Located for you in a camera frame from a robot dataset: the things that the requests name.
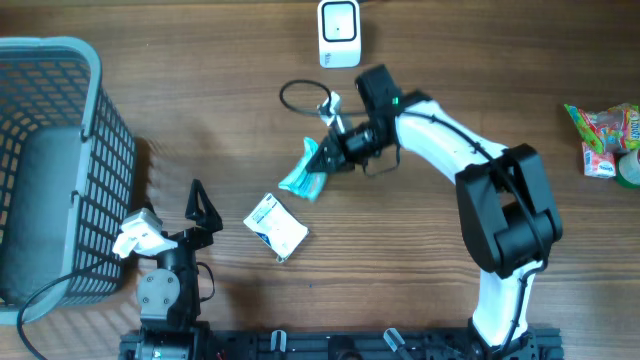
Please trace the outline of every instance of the wire basket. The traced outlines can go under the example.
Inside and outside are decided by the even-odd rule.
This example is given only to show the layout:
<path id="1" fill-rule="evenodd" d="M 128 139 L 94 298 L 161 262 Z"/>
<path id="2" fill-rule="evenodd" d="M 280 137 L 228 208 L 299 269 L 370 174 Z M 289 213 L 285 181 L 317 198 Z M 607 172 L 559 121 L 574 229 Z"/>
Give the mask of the wire basket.
<path id="1" fill-rule="evenodd" d="M 15 324 L 44 284 L 103 259 L 36 299 L 25 322 L 120 286 L 111 248 L 129 211 L 135 154 L 89 44 L 0 39 L 0 324 Z"/>

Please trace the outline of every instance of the wooden table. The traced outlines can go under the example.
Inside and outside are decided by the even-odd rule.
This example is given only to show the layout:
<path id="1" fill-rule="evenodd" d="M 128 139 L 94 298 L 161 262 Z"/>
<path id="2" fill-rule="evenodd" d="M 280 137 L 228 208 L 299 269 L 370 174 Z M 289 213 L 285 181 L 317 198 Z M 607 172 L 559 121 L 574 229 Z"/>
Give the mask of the wooden table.
<path id="1" fill-rule="evenodd" d="M 430 165 L 403 152 L 384 176 L 331 177 L 314 204 L 277 188 L 303 138 L 326 134 L 319 120 L 285 110 L 279 87 L 316 79 L 358 110 L 353 79 L 386 63 L 405 90 L 424 90 L 474 131 L 540 152 L 565 235 L 536 278 L 528 318 L 562 329 L 568 359 L 635 359 L 640 193 L 581 174 L 561 104 L 638 103 L 639 5 L 366 4 L 362 65 L 342 70 L 318 64 L 314 3 L 0 9 L 0 35 L 72 35 L 98 50 L 103 85 L 145 145 L 139 173 L 169 231 L 189 225 L 189 185 L 202 180 L 225 226 L 198 252 L 216 276 L 201 316 L 214 329 L 466 325 L 478 268 L 460 236 L 454 187 Z M 265 192 L 311 229 L 283 265 L 242 224 Z M 55 311 L 27 335 L 53 359 L 113 358 L 119 335 L 139 324 L 135 279 L 154 266 L 142 262 L 107 302 Z M 29 357 L 13 327 L 0 328 L 0 353 Z"/>

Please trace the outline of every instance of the black cable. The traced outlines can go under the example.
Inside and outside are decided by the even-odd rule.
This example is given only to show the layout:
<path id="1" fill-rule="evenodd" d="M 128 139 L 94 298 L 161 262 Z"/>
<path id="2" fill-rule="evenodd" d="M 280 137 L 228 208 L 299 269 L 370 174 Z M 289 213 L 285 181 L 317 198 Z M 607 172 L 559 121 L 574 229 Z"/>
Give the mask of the black cable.
<path id="1" fill-rule="evenodd" d="M 202 266 L 203 268 L 207 269 L 207 271 L 209 272 L 209 277 L 211 278 L 211 295 L 209 295 L 207 297 L 200 298 L 200 302 L 205 302 L 205 301 L 211 299 L 213 297 L 213 295 L 216 294 L 216 286 L 215 286 L 216 284 L 213 281 L 213 271 L 211 271 L 211 268 L 209 267 L 209 265 L 207 265 L 207 264 L 205 264 L 205 263 L 203 263 L 201 261 L 198 261 L 196 263 L 196 265 Z"/>
<path id="2" fill-rule="evenodd" d="M 31 342 L 29 341 L 29 339 L 27 339 L 27 335 L 24 333 L 24 329 L 23 329 L 23 325 L 24 325 L 24 312 L 27 310 L 27 308 L 29 307 L 29 304 L 38 296 L 40 296 L 40 294 L 42 294 L 43 292 L 49 290 L 50 288 L 58 285 L 59 283 L 69 280 L 71 278 L 74 278 L 78 275 L 84 274 L 85 272 L 89 272 L 101 265 L 103 265 L 104 263 L 107 262 L 107 259 L 104 259 L 102 261 L 99 261 L 93 265 L 87 266 L 83 269 L 80 270 L 76 270 L 73 271 L 65 276 L 61 276 L 53 281 L 51 281 L 50 283 L 44 285 L 43 287 L 41 287 L 40 289 L 36 290 L 33 294 L 31 294 L 31 296 L 29 296 L 29 298 L 27 299 L 27 301 L 24 302 L 24 304 L 22 305 L 22 307 L 20 308 L 20 311 L 18 311 L 18 319 L 16 321 L 16 327 L 18 328 L 18 335 L 20 336 L 20 340 L 22 340 L 22 343 L 24 344 L 24 346 L 27 348 L 27 350 L 29 350 L 29 352 L 31 352 L 31 354 L 33 354 L 33 356 L 36 357 L 36 359 L 39 360 L 47 360 L 47 358 L 45 358 L 42 354 L 40 354 L 38 352 L 38 350 L 36 350 L 36 348 L 31 344 Z"/>
<path id="3" fill-rule="evenodd" d="M 502 344 L 500 344 L 500 348 L 498 348 L 498 350 L 496 351 L 496 354 L 498 356 L 501 356 L 502 353 L 504 353 L 506 350 L 509 349 L 509 347 L 511 346 L 511 341 L 513 340 L 513 334 L 516 332 L 516 328 L 520 326 L 518 321 L 520 319 L 520 315 L 522 314 L 522 308 L 524 306 L 524 297 L 527 291 L 529 277 L 531 275 L 544 271 L 545 268 L 546 266 L 543 263 L 543 265 L 540 265 L 540 267 L 531 269 L 526 273 L 524 273 L 524 275 L 522 275 L 522 277 L 518 280 L 520 282 L 520 289 L 519 289 L 520 291 L 518 291 L 518 298 L 516 300 L 516 304 L 517 304 L 516 311 L 513 314 L 513 320 L 511 320 L 511 326 L 509 327 L 509 332 L 507 333 L 507 336 L 505 336 L 504 340 L 502 341 Z"/>
<path id="4" fill-rule="evenodd" d="M 319 87 L 320 89 L 322 89 L 326 94 L 327 94 L 327 105 L 326 108 L 330 109 L 331 108 L 331 90 L 329 90 L 329 88 L 322 84 L 319 83 L 317 81 L 313 81 L 313 80 L 306 80 L 306 79 L 296 79 L 296 80 L 291 80 L 289 82 L 287 82 L 286 84 L 282 85 L 282 87 L 280 88 L 280 102 L 282 103 L 282 105 L 284 105 L 284 107 L 286 107 L 287 109 L 296 112 L 298 114 L 302 114 L 305 116 L 320 116 L 320 115 L 327 115 L 327 116 L 331 116 L 332 114 L 323 114 L 321 112 L 321 110 L 308 110 L 308 109 L 302 109 L 299 108 L 297 106 L 293 106 L 291 105 L 289 102 L 287 102 L 287 100 L 285 100 L 284 98 L 284 92 L 291 87 L 292 85 L 296 85 L 296 84 L 307 84 L 307 85 L 313 85 L 316 87 Z M 348 113 L 337 113 L 334 115 L 339 115 L 339 116 L 366 116 L 368 115 L 366 111 L 359 111 L 359 112 L 348 112 Z"/>
<path id="5" fill-rule="evenodd" d="M 367 172 L 368 162 L 369 162 L 368 159 L 365 159 L 364 163 L 362 164 L 362 171 L 364 172 L 365 175 L 367 175 L 370 178 L 374 178 L 378 175 L 386 174 L 388 172 L 391 172 L 397 169 L 398 167 L 400 167 L 400 145 L 396 147 L 396 164 L 394 166 L 384 170 L 380 170 L 376 173 L 370 174 Z"/>

